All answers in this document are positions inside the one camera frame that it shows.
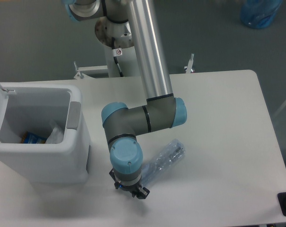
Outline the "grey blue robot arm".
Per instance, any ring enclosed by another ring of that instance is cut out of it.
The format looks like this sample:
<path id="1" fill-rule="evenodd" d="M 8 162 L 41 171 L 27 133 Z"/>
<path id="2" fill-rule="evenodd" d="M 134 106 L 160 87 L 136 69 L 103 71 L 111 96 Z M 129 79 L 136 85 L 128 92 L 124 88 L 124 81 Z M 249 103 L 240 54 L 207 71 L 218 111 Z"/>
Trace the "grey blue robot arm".
<path id="1" fill-rule="evenodd" d="M 187 120 L 184 101 L 173 94 L 158 23 L 151 0 L 64 0 L 74 21 L 98 19 L 95 32 L 110 48 L 113 68 L 126 76 L 121 66 L 125 50 L 133 47 L 146 95 L 146 105 L 129 108 L 122 102 L 106 105 L 101 112 L 116 189 L 145 199 L 142 185 L 143 152 L 137 136 L 173 128 Z"/>

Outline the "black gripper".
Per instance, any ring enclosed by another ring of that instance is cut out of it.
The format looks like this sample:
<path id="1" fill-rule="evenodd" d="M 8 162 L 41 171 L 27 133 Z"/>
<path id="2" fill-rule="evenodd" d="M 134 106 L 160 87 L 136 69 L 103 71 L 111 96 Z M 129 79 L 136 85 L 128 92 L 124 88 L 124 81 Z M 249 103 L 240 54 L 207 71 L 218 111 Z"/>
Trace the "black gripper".
<path id="1" fill-rule="evenodd" d="M 150 194 L 150 190 L 146 187 L 142 187 L 141 172 L 137 171 L 133 174 L 124 175 L 119 172 L 116 173 L 114 169 L 111 169 L 109 175 L 114 180 L 114 186 L 116 189 L 131 192 L 133 198 L 146 199 Z"/>

